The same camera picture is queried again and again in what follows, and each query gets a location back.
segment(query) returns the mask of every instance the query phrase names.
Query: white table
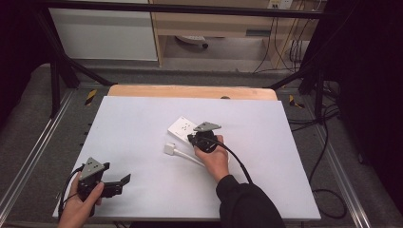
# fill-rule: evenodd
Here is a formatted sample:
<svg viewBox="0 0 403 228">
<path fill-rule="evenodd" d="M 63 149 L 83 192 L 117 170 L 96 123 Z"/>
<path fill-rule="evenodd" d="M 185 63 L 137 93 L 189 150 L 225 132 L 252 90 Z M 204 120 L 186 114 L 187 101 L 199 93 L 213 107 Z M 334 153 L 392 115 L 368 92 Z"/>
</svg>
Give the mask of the white table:
<svg viewBox="0 0 403 228">
<path fill-rule="evenodd" d="M 164 154 L 165 143 L 194 156 L 190 144 L 167 132 L 180 116 L 220 124 L 226 145 L 283 219 L 320 219 L 281 102 L 195 98 L 104 97 L 74 166 L 89 157 L 110 162 L 103 181 L 131 181 L 121 195 L 103 199 L 95 217 L 120 220 L 214 220 L 216 184 L 205 168 Z M 246 182 L 231 159 L 230 172 Z"/>
</svg>

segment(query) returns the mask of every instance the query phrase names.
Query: wall outlet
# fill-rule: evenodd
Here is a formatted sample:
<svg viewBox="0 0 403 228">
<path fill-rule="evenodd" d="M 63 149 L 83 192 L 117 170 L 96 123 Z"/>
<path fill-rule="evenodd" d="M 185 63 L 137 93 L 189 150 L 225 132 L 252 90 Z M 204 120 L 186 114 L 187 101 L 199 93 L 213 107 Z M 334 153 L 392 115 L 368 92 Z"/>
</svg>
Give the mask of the wall outlet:
<svg viewBox="0 0 403 228">
<path fill-rule="evenodd" d="M 189 143 L 187 135 L 193 134 L 195 132 L 195 127 L 197 127 L 197 125 L 191 123 L 185 117 L 180 117 L 176 122 L 169 126 L 168 131 L 185 143 Z"/>
<path fill-rule="evenodd" d="M 280 10 L 289 10 L 291 8 L 292 3 L 293 0 L 281 0 L 281 3 L 279 4 L 278 8 Z"/>
<path fill-rule="evenodd" d="M 270 0 L 267 9 L 278 9 L 281 4 L 281 0 Z"/>
</svg>

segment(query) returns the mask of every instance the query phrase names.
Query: white electrical plug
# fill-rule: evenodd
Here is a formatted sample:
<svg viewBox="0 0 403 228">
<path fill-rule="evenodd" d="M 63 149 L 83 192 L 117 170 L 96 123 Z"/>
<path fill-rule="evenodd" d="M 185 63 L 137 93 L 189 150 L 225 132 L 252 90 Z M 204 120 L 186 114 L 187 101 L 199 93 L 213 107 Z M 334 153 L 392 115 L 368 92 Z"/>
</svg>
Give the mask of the white electrical plug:
<svg viewBox="0 0 403 228">
<path fill-rule="evenodd" d="M 191 160 L 192 162 L 195 162 L 195 163 L 197 163 L 198 165 L 201 165 L 201 166 L 204 167 L 204 164 L 203 164 L 203 163 L 201 163 L 200 161 L 196 160 L 195 158 L 193 158 L 193 157 L 191 157 L 191 156 L 189 156 L 189 155 L 183 153 L 182 151 L 179 151 L 179 150 L 176 149 L 175 147 L 176 147 L 176 145 L 175 145 L 174 143 L 167 142 L 167 143 L 165 144 L 165 147 L 163 148 L 163 152 L 164 152 L 165 154 L 171 155 L 171 156 L 172 156 L 172 155 L 181 156 L 181 157 L 183 157 L 183 158 L 189 159 L 189 160 Z"/>
</svg>

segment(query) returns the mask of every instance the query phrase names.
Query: black sleeve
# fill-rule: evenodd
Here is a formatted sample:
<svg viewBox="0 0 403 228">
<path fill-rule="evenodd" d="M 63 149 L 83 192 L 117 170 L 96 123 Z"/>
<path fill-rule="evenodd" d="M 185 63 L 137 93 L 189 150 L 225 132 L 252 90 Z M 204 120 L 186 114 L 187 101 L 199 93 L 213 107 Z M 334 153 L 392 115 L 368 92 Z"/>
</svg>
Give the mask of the black sleeve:
<svg viewBox="0 0 403 228">
<path fill-rule="evenodd" d="M 228 175 L 217 185 L 222 228 L 285 227 L 273 202 L 255 184 L 239 184 Z"/>
</svg>

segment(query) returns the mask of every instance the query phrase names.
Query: hand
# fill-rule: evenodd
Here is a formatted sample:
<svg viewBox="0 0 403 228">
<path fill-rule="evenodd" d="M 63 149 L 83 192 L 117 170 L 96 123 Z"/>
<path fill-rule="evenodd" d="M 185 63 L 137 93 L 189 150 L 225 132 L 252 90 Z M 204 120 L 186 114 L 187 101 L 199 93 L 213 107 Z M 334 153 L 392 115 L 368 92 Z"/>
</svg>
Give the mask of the hand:
<svg viewBox="0 0 403 228">
<path fill-rule="evenodd" d="M 222 135 L 217 136 L 219 142 L 223 143 Z M 202 160 L 207 171 L 213 176 L 216 182 L 229 175 L 228 152 L 221 146 L 211 153 L 202 152 L 197 146 L 194 147 L 196 156 Z"/>
<path fill-rule="evenodd" d="M 85 201 L 82 201 L 80 197 L 77 195 L 78 188 L 78 179 L 81 176 L 81 172 L 79 172 L 73 183 L 71 184 L 70 192 L 68 196 L 73 196 L 67 200 L 65 210 L 63 211 L 62 217 L 60 218 L 60 222 L 58 228 L 81 228 L 89 217 L 92 206 L 94 204 L 100 205 L 101 199 L 100 196 L 104 190 L 104 183 L 100 182 L 98 185 L 92 190 L 89 196 Z"/>
</svg>

